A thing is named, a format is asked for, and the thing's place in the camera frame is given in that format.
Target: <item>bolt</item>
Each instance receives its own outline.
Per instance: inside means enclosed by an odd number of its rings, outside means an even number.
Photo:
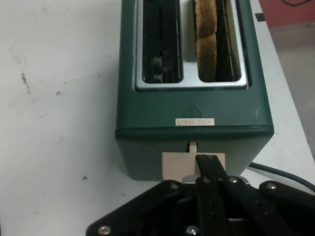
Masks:
[[[238,182],[237,178],[235,178],[235,177],[230,177],[228,179],[228,181],[230,181],[231,183],[237,183]]]
[[[101,226],[98,229],[99,235],[110,235],[111,232],[112,232],[112,229],[109,226]]]
[[[176,184],[176,183],[171,183],[171,188],[177,189],[177,188],[179,188],[179,186],[178,186],[178,184]]]
[[[186,235],[198,235],[199,233],[199,228],[197,226],[194,225],[190,225],[189,227],[187,227],[186,229]]]
[[[267,183],[267,188],[276,189],[277,187],[273,183]]]

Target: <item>metal slot frame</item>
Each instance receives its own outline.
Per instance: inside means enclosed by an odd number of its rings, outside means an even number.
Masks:
[[[148,84],[143,75],[143,1],[135,0],[134,23],[134,82],[138,90],[179,89],[246,89],[248,79],[242,39],[237,16],[236,0],[219,0],[217,82],[203,82],[198,76],[195,48],[195,26],[192,0],[181,0],[181,40],[183,79],[179,83]]]

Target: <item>table surface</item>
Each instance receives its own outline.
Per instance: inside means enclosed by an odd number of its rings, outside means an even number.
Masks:
[[[251,0],[253,14],[261,12]],[[119,0],[0,2],[3,236],[84,235],[156,182],[131,180],[114,139]],[[315,183],[315,164],[265,22],[255,27],[275,135],[255,162]],[[246,170],[258,187],[273,175]]]

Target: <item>toaster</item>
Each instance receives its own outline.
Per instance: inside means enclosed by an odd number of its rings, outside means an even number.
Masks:
[[[194,0],[122,0],[115,136],[132,179],[161,180],[162,153],[190,142],[237,176],[274,133],[250,1],[216,4],[216,79],[204,82]]]

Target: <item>power cord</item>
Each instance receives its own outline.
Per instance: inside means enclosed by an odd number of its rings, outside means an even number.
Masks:
[[[306,4],[312,0],[305,0],[305,1],[302,1],[302,2],[298,2],[298,3],[291,3],[289,2],[288,0],[281,0],[284,4],[286,5],[289,5],[289,6],[300,6],[300,5],[303,5],[303,4]]]
[[[285,178],[289,178],[295,182],[298,182],[298,183],[304,185],[305,187],[307,187],[310,190],[312,190],[313,192],[315,192],[315,185],[306,181],[305,179],[300,178],[299,176],[295,176],[295,175],[290,174],[288,172],[277,170],[277,169],[274,169],[272,167],[260,165],[260,164],[254,163],[254,162],[250,163],[249,167],[252,167],[252,168],[257,169],[257,170],[269,172],[269,173],[272,173],[272,174],[275,174],[278,176],[282,176]]]

